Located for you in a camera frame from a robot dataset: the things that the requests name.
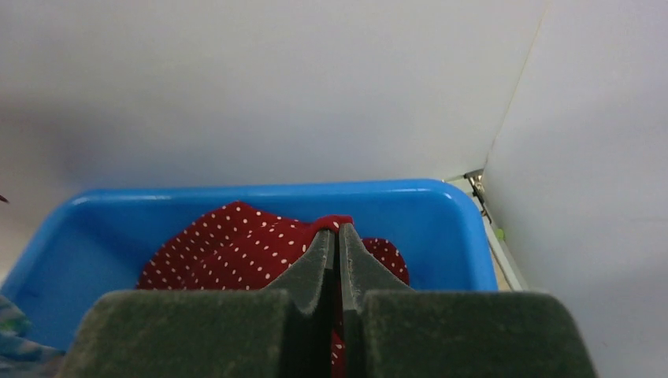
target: metal hinge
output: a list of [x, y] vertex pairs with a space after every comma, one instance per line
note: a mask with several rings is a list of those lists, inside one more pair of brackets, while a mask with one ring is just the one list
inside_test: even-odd
[[501, 275], [503, 277], [503, 282], [499, 281], [499, 288], [505, 287], [505, 290], [510, 289], [512, 291], [526, 290], [528, 288], [526, 281], [519, 272], [518, 266], [505, 243], [505, 232], [496, 225], [487, 211], [482, 177], [483, 170], [478, 169], [468, 172], [463, 177], [444, 181], [462, 189], [478, 206], [484, 220], [484, 230], [487, 234], [489, 249], [494, 258], [495, 271], [497, 276]]

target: red polka dot fabric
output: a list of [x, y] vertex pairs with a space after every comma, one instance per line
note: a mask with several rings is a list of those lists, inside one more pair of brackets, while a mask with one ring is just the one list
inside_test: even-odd
[[[334, 232], [348, 216], [331, 215], [313, 223], [281, 217], [233, 202], [201, 216], [170, 239], [144, 266], [137, 289], [258, 290], [302, 257], [321, 229]], [[405, 284], [406, 263], [385, 239], [362, 240], [366, 249]], [[332, 330], [332, 376], [345, 376], [343, 307], [336, 298]]]

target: blue plastic bin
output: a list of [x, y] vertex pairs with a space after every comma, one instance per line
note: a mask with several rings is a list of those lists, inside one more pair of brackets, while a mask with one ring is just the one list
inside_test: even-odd
[[360, 236], [399, 248], [415, 289], [496, 290], [473, 202], [440, 181], [401, 180], [87, 192], [48, 216], [2, 294], [33, 322], [29, 338], [67, 349], [101, 295], [133, 288], [163, 242], [235, 200], [302, 221], [351, 215]]

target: blue patterned fabric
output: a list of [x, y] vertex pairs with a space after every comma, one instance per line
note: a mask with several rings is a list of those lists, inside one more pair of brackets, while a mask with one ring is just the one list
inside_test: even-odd
[[43, 378], [58, 372], [65, 352], [26, 340], [30, 321], [0, 295], [0, 377]]

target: white panel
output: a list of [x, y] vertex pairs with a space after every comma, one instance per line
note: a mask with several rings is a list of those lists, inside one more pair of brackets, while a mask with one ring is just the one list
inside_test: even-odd
[[34, 224], [87, 187], [480, 168], [544, 6], [0, 2], [0, 192]]
[[549, 6], [485, 169], [535, 287], [602, 377], [668, 376], [668, 3]]

